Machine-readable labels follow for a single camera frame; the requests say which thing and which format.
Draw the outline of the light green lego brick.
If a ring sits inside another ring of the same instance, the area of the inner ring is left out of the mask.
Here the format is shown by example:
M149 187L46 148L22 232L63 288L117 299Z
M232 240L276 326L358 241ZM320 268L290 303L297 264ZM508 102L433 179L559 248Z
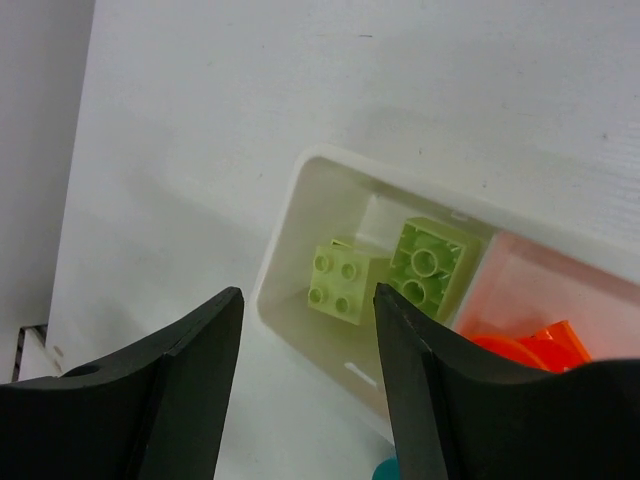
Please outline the light green lego brick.
M386 252L330 244L316 247L308 306L356 326L373 321L375 287L390 268Z

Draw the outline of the light green long brick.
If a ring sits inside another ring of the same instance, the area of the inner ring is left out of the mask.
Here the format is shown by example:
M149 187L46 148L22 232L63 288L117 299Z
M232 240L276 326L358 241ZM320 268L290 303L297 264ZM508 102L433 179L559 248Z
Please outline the light green long brick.
M388 283L429 318L448 324L466 293L486 242L426 217L405 221Z

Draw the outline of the white three-compartment tray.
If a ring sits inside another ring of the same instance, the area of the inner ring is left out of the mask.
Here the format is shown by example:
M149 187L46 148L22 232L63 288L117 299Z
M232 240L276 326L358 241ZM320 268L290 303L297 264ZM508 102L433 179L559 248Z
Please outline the white three-compartment tray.
M522 337L559 320L596 360L639 353L639 244L560 224L452 190L329 145L297 162L251 299L255 318L307 362L350 413L392 435L375 329L311 309L317 246L333 239L392 249L403 223L431 218L484 242L470 287L454 306L464 335Z

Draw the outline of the orange round lego piece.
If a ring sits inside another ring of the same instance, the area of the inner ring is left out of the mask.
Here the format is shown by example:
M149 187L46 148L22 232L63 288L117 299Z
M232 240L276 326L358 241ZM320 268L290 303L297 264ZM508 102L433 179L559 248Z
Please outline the orange round lego piece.
M469 340L518 364L552 373L564 373L592 361L567 320L527 337L514 339L501 334L484 334L471 336Z

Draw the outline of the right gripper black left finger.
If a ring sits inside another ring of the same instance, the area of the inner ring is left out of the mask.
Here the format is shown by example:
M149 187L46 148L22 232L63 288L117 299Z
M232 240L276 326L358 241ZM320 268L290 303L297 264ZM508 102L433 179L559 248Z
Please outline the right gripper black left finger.
M5 479L210 479L244 314L229 287L59 377L1 388Z

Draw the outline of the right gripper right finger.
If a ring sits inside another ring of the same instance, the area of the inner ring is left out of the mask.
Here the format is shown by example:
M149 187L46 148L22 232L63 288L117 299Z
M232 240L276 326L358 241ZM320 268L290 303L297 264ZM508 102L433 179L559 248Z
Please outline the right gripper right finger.
M635 479L639 363L555 374L487 351L387 284L379 354L404 479Z

